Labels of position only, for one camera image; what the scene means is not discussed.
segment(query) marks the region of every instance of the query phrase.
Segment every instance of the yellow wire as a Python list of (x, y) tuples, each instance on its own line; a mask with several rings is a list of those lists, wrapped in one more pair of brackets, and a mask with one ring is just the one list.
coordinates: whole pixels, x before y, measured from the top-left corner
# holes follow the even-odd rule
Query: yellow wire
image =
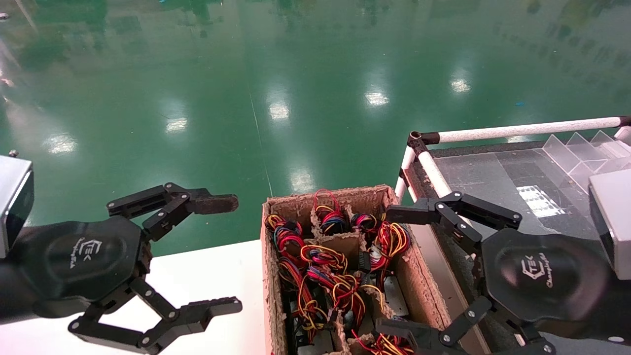
[(333, 212), (333, 208), (329, 207), (329, 206), (324, 206), (324, 205), (319, 205), (318, 207), (315, 208), (315, 210), (319, 210), (320, 208), (323, 208), (329, 212)]
[(304, 250), (305, 248), (317, 248), (317, 249), (320, 249), (320, 250), (323, 250), (323, 251), (328, 251), (329, 253), (331, 253), (331, 254), (333, 254), (333, 255), (337, 256), (337, 257), (338, 257), (338, 260), (341, 260), (341, 262), (342, 262), (342, 266), (343, 266), (343, 271), (342, 271), (342, 274), (345, 274), (345, 273), (346, 273), (346, 268), (348, 267), (348, 259), (346, 259), (346, 257), (345, 257), (345, 255), (344, 255), (344, 254), (342, 254), (342, 253), (338, 253), (337, 251), (335, 251), (335, 250), (333, 250), (333, 249), (329, 249), (329, 248), (327, 248), (327, 247), (325, 247), (325, 246), (321, 246), (321, 245), (314, 245), (314, 244), (307, 244), (307, 245), (303, 246), (303, 247), (300, 249), (300, 255), (303, 255), (303, 250)]
[(379, 292), (379, 304), (381, 305), (381, 311), (384, 311), (384, 293), (381, 292), (380, 289), (378, 289), (377, 287), (373, 286), (373, 285), (361, 285), (360, 288), (362, 287), (369, 287), (371, 289), (375, 289), (377, 290), (377, 292)]
[(391, 343), (390, 340), (388, 340), (388, 338), (382, 337), (381, 339), (386, 342), (386, 347), (388, 347), (390, 351), (394, 352), (396, 355), (405, 355), (401, 351), (399, 351), (399, 349), (397, 349), (396, 346), (394, 346), (394, 344)]

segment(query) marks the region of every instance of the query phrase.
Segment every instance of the white table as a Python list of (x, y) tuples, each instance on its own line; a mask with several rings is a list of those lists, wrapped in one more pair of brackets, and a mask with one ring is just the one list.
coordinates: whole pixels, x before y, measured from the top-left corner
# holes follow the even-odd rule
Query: white table
[[(146, 280), (175, 307), (229, 296), (236, 296), (243, 304), (240, 313), (213, 318), (204, 333), (180, 337), (162, 354), (262, 354), (265, 347), (260, 241), (154, 258)], [(89, 344), (70, 334), (68, 324), (77, 316), (2, 325), (0, 354), (133, 354)], [(144, 302), (134, 298), (114, 314), (104, 316), (101, 322), (145, 331), (159, 320)]]

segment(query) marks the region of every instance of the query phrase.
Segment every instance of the cardboard box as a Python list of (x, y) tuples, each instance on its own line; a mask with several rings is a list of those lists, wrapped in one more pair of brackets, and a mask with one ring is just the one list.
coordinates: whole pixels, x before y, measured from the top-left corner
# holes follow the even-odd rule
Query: cardboard box
[[(352, 188), (332, 191), (342, 209), (348, 216), (355, 213), (376, 214), (381, 208), (396, 203), (392, 188), (380, 185), (373, 188)], [(319, 204), (333, 205), (330, 197), (318, 195)], [(340, 251), (346, 255), (349, 265), (356, 265), (358, 252), (366, 250), (366, 242), (361, 232), (348, 232), (325, 236), (320, 230), (320, 222), (314, 210), (314, 194), (269, 198), (263, 204), (261, 222), (261, 241), (263, 252), (263, 294), (264, 294), (264, 326), (266, 327), (265, 355), (287, 355), (287, 339), (285, 322), (287, 317), (283, 311), (281, 300), (281, 282), (278, 275), (278, 257), (276, 247), (271, 240), (271, 233), (265, 228), (264, 221), (270, 214), (278, 214), (286, 219), (300, 222), (303, 226), (305, 242), (320, 244), (327, 248)], [(410, 319), (415, 322), (429, 324), (438, 329), (445, 329), (451, 319), (438, 287), (423, 259), (420, 248), (414, 236), (411, 236), (411, 247), (401, 256), (392, 261), (394, 272), (399, 280), (401, 291), (410, 311)], [(378, 304), (379, 293), (368, 290), (373, 297), (373, 304)], [(390, 318), (393, 310), (386, 304), (385, 314), (381, 314), (379, 307), (373, 307), (373, 317), (386, 316)], [(365, 354), (356, 339), (346, 339), (343, 331), (341, 315), (331, 332), (334, 340), (335, 352), (331, 355)], [(360, 337), (367, 343), (373, 342), (371, 334)]]

